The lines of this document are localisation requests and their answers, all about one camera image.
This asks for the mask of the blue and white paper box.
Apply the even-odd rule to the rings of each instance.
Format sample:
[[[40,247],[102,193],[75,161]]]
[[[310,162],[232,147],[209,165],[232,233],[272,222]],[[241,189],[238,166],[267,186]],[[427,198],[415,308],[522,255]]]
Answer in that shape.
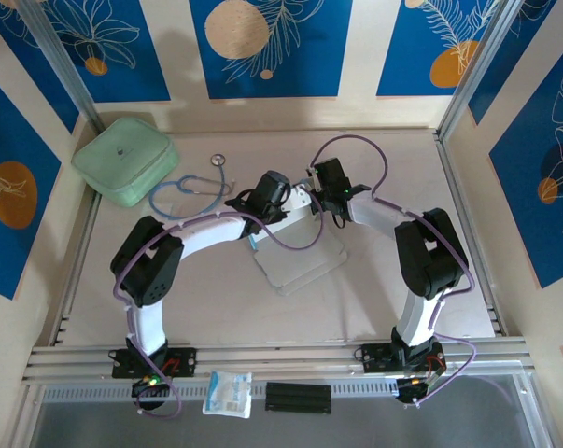
[[[257,262],[270,285],[287,296],[347,260],[345,246],[331,231],[321,229],[318,212],[287,213],[270,225],[273,233],[260,231],[248,237]]]

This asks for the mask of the blue stethoscope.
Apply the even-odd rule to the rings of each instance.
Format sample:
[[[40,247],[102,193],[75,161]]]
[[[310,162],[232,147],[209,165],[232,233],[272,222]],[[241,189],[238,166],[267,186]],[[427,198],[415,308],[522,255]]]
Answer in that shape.
[[[210,179],[198,175],[183,175],[177,180],[162,181],[161,183],[157,184],[148,193],[148,206],[150,207],[151,211],[156,213],[159,217],[163,217],[172,221],[180,221],[180,220],[190,219],[192,217],[202,216],[216,209],[224,197],[229,196],[233,193],[235,181],[233,180],[231,183],[227,181],[225,170],[224,170],[226,158],[222,154],[220,153],[214,154],[211,157],[210,163],[218,169],[219,180]],[[187,186],[187,183],[191,181],[200,181],[206,184],[213,184],[218,187],[218,191],[206,192],[202,190],[191,189]],[[181,216],[179,213],[173,214],[172,212],[165,212],[161,210],[161,208],[156,204],[155,200],[157,194],[162,189],[171,186],[175,186],[180,194],[213,196],[214,199],[206,208],[191,215]]]

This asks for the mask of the mint green zipper pouch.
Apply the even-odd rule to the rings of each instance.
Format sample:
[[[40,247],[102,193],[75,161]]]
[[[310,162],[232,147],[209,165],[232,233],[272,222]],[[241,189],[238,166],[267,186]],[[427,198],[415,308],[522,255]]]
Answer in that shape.
[[[178,164],[171,138],[131,117],[117,119],[72,158],[90,187],[122,207],[139,203]]]

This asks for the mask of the white gauze packet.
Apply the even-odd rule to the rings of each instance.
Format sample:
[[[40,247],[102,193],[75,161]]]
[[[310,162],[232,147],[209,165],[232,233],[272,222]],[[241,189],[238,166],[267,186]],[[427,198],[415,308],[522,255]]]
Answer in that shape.
[[[252,373],[212,371],[203,414],[248,419],[252,404]]]

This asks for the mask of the black ribbed block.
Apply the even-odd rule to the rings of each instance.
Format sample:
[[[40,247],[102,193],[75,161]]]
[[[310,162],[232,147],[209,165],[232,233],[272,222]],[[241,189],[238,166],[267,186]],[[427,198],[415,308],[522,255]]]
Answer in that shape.
[[[331,414],[331,387],[269,382],[265,410],[270,412]]]

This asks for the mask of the right black controller board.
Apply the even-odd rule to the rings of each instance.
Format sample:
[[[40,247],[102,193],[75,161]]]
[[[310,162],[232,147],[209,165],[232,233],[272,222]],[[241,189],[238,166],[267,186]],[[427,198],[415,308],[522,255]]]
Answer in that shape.
[[[403,404],[405,408],[419,408],[425,401],[428,401],[443,387],[444,380],[431,378],[410,378],[398,379],[397,400]]]

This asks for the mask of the black controller board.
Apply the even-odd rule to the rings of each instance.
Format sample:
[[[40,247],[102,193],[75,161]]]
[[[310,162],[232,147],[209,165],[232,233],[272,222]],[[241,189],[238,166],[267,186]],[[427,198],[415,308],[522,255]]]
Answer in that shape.
[[[410,378],[398,379],[397,400],[403,404],[405,408],[419,408],[425,401],[428,401],[443,387],[444,380],[431,378]]]
[[[147,375],[132,384],[132,399],[140,412],[156,410],[169,395],[169,386],[156,374]]]

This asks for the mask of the left black controller board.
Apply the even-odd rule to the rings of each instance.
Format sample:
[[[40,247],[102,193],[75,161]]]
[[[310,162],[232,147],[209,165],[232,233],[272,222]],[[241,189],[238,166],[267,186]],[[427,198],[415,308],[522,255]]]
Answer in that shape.
[[[140,412],[156,410],[169,395],[169,386],[156,374],[147,375],[132,384],[132,399]]]

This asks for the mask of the aluminium table side rail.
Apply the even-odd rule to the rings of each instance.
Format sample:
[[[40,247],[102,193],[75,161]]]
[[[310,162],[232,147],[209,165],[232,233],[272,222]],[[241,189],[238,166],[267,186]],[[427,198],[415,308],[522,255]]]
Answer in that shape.
[[[91,234],[98,215],[102,196],[96,192],[85,192],[79,209],[79,217],[72,230],[70,243],[72,249],[67,258],[67,271],[64,279],[62,294],[58,307],[55,311],[51,332],[49,334],[49,346],[61,344],[62,323],[69,320],[73,302],[77,294],[77,288],[81,277],[84,261],[91,241]]]
[[[477,234],[473,225],[472,210],[469,207],[464,188],[459,180],[456,166],[452,161],[450,151],[438,132],[434,133],[434,140],[441,160],[443,171],[450,188],[458,219],[464,233],[470,261],[476,275],[477,285],[482,291],[494,332],[498,337],[509,335],[509,331],[500,315],[500,307],[494,294],[494,283],[486,265],[482,247],[477,241]]]

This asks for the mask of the long aluminium mounting rail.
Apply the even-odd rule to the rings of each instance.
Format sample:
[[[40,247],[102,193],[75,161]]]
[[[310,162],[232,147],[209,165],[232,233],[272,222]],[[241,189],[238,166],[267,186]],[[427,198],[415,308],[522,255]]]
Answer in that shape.
[[[534,362],[523,339],[473,340],[477,355],[467,374],[530,372]],[[198,345],[194,379],[211,371],[251,372],[257,380],[343,379],[362,377],[355,343],[311,345]],[[112,381],[113,347],[36,347],[28,358],[21,382],[25,385],[105,383]]]

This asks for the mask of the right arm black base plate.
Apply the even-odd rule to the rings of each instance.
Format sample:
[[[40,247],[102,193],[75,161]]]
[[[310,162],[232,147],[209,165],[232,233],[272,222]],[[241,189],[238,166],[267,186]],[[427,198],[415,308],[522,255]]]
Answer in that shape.
[[[439,357],[442,345],[431,340],[416,347],[398,347],[394,343],[367,343],[360,347],[361,363],[366,373],[422,374],[444,373],[444,361]]]

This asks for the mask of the aluminium frame post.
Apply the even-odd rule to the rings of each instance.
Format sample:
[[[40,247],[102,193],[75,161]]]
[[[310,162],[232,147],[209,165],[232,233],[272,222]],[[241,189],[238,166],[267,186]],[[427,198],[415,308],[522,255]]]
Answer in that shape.
[[[78,112],[90,123],[96,134],[102,133],[106,126],[94,107],[90,92],[42,6],[36,0],[14,0],[14,4]]]
[[[527,16],[527,0],[496,0],[495,6],[496,15],[437,128],[441,143],[453,133],[462,116],[470,115],[474,126],[484,120],[536,32]]]

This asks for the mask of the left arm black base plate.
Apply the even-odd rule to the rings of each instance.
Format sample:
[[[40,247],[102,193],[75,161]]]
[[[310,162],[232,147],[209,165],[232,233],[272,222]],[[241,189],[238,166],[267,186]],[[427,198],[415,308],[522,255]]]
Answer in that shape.
[[[193,347],[165,347],[149,356],[149,359],[171,378],[192,377],[196,367],[197,350]],[[108,357],[113,362],[111,376],[113,378],[140,379],[155,374],[142,356],[132,347],[112,350]]]

